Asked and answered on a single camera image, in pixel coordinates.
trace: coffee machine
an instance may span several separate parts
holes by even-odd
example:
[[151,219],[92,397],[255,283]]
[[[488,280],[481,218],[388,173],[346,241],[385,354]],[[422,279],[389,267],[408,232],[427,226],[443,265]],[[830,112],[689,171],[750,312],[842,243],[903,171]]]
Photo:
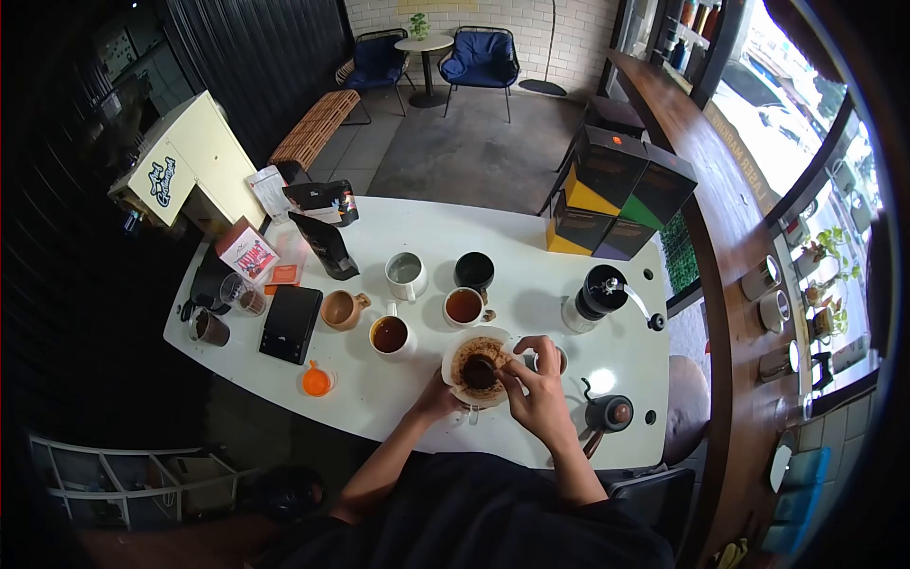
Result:
[[223,109],[205,91],[164,115],[145,135],[133,167],[107,195],[139,223],[173,227],[183,214],[212,235],[241,217],[258,227],[266,216],[245,178],[256,173]]

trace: blue chair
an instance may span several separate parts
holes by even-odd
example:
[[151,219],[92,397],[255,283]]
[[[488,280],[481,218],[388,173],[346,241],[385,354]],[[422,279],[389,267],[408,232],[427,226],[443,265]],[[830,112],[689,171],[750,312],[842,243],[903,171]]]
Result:
[[404,75],[408,79],[410,88],[415,87],[414,82],[405,73],[410,60],[408,52],[395,49],[395,44],[406,37],[408,32],[402,28],[359,36],[354,41],[354,56],[335,73],[335,80],[342,88],[358,92],[378,86],[395,86],[401,114],[406,117],[408,111],[401,102],[401,93],[398,89],[401,76]]
[[455,45],[440,60],[440,75],[449,82],[449,98],[443,117],[449,114],[452,87],[459,85],[505,89],[509,113],[509,86],[518,79],[521,68],[515,55],[515,38],[509,30],[483,25],[463,25],[455,31]]

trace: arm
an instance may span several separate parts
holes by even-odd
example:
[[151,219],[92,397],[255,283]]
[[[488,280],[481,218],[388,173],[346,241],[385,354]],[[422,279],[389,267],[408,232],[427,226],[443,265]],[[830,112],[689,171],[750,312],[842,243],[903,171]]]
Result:
[[441,371],[437,371],[389,438],[350,479],[329,515],[353,525],[372,513],[395,487],[405,461],[423,433],[460,406],[449,386],[442,382]]
[[[601,481],[585,458],[575,425],[569,418],[560,380],[560,354],[546,336],[528,336],[515,346],[515,353],[533,348],[538,359],[539,373],[517,361],[510,361],[496,371],[509,394],[511,415],[521,426],[546,445],[553,457],[556,486],[560,496],[572,505],[607,499]],[[528,388],[524,394],[521,384]]]

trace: white table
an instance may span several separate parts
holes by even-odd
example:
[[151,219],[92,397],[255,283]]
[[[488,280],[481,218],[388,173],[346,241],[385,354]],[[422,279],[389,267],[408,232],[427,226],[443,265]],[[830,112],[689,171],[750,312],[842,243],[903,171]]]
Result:
[[415,93],[410,96],[408,102],[412,107],[430,108],[440,107],[445,104],[446,97],[433,93],[433,75],[430,72],[430,52],[443,47],[451,46],[455,43],[455,38],[443,34],[430,34],[424,39],[416,37],[406,37],[395,42],[395,49],[400,51],[419,51],[420,58],[423,61],[423,80],[426,85],[425,93]]
[[[440,366],[442,353],[456,330],[442,318],[444,295],[455,288],[455,261],[479,250],[495,264],[487,308],[497,313],[491,325],[513,337],[548,334],[569,358],[562,386],[578,433],[586,432],[581,377],[588,378],[591,396],[606,393],[632,400],[632,424],[622,432],[604,435],[591,458],[598,469],[649,466],[660,461],[666,424],[669,385],[667,330],[649,330],[641,311],[627,302],[607,315],[594,331],[576,335],[562,323],[564,298],[574,295],[588,270],[608,262],[622,270],[629,284],[651,312],[665,313],[661,261],[648,243],[630,262],[604,261],[545,250],[546,219],[517,213],[406,199],[357,199],[360,219],[342,228],[360,275],[339,281],[330,278],[310,252],[303,286],[322,290],[365,292],[372,306],[365,309],[357,328],[336,332],[318,320],[309,344],[308,360],[339,375],[338,385],[325,397],[309,397],[300,386],[308,365],[296,366],[258,352],[266,317],[249,318],[231,310],[220,317],[230,327],[223,348],[193,342],[177,313],[189,296],[189,287],[206,244],[200,245],[174,299],[164,338],[187,356],[244,389],[315,421],[383,441],[401,415],[416,401],[426,382]],[[284,231],[297,231],[293,222],[272,226],[266,238],[274,242]],[[386,260],[401,251],[414,252],[430,270],[430,288],[413,305],[398,301],[399,315],[418,336],[413,361],[389,364],[369,345],[369,326],[393,301],[384,276]],[[643,271],[650,269],[647,280]],[[656,421],[645,422],[648,411]],[[587,436],[580,441],[584,444]],[[455,413],[435,424],[420,440],[425,452],[480,451],[497,454],[532,468],[548,468],[546,448],[509,415],[508,403],[484,410],[477,425]]]

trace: hand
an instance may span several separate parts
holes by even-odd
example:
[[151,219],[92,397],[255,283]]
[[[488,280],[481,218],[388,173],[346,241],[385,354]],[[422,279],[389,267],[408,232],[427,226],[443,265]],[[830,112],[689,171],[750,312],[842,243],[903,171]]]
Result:
[[435,422],[462,406],[464,403],[452,395],[449,386],[442,380],[442,368],[439,368],[411,406],[410,412],[429,422]]
[[[529,370],[513,360],[495,371],[509,395],[511,415],[555,452],[566,444],[578,445],[575,425],[569,418],[560,380],[560,353],[546,336],[526,336],[515,346],[515,353],[533,348],[538,354],[538,371]],[[521,383],[528,388],[525,395]]]

